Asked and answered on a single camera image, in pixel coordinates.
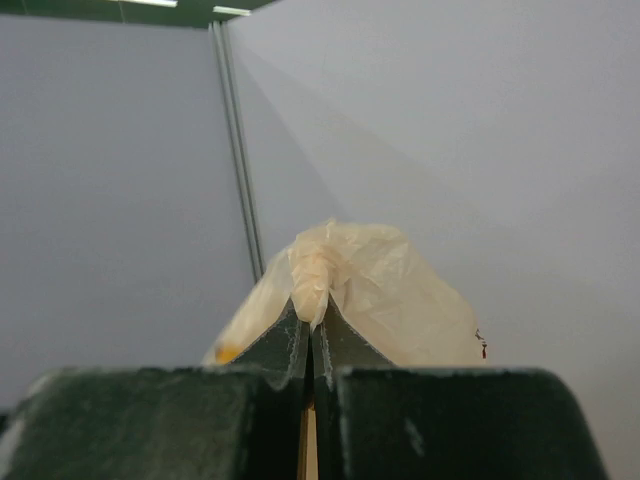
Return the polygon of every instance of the green rubber pad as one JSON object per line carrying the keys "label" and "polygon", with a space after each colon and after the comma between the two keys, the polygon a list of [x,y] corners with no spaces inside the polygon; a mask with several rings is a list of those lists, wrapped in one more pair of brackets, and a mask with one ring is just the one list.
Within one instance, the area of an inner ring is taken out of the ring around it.
{"label": "green rubber pad", "polygon": [[259,383],[233,369],[55,372],[11,416],[0,478],[243,478]]}

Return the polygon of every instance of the gray wall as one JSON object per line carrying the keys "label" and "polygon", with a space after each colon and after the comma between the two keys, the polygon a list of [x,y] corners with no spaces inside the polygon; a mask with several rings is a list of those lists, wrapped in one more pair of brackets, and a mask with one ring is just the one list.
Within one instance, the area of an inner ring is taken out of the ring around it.
{"label": "gray wall", "polygon": [[0,406],[196,364],[253,283],[204,31],[0,17]]}
{"label": "gray wall", "polygon": [[491,362],[557,372],[639,478],[640,2],[285,1],[230,29],[266,254],[330,215],[407,231]]}

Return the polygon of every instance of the crumpled plastic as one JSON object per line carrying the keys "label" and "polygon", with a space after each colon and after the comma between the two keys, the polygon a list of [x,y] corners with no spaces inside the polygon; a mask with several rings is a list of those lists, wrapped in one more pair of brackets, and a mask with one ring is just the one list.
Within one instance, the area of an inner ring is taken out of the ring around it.
{"label": "crumpled plastic", "polygon": [[344,319],[400,366],[482,365],[486,344],[467,301],[387,225],[338,223],[306,230],[278,253],[203,364],[226,363],[279,318],[291,297],[315,328],[329,295]]}

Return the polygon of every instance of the translucent plastic bag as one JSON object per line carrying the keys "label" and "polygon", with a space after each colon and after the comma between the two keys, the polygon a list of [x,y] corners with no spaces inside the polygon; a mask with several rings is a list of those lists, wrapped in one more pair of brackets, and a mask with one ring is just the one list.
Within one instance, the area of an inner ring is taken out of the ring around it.
{"label": "translucent plastic bag", "polygon": [[205,356],[226,363],[275,323],[289,297],[315,328],[329,294],[345,320],[397,365],[481,365],[473,310],[406,235],[386,225],[330,220],[278,253]]}

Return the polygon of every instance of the ceiling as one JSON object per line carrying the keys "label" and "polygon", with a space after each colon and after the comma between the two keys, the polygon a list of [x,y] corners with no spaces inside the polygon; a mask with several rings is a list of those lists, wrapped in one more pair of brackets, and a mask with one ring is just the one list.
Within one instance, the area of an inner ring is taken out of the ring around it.
{"label": "ceiling", "polygon": [[213,13],[214,6],[255,10],[273,0],[178,0],[174,8],[114,0],[0,0],[0,14],[207,28],[235,15]]}

